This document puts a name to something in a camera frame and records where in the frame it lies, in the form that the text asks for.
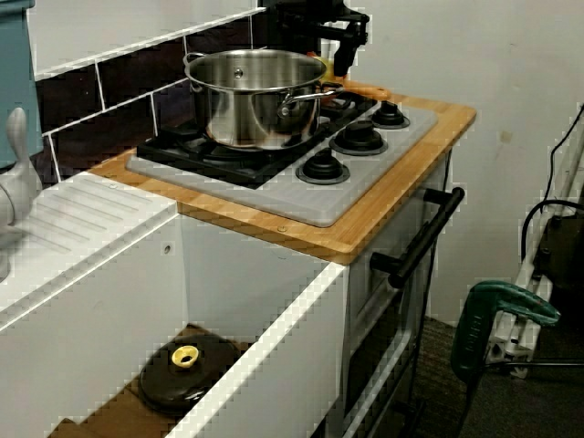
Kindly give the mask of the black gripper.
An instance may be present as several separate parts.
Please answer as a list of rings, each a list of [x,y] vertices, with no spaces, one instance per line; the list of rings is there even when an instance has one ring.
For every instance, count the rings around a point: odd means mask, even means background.
[[[339,48],[334,55],[335,77],[345,77],[348,74],[358,47],[367,43],[367,25],[370,22],[367,15],[355,11],[348,11],[340,20],[348,25],[343,31]]]

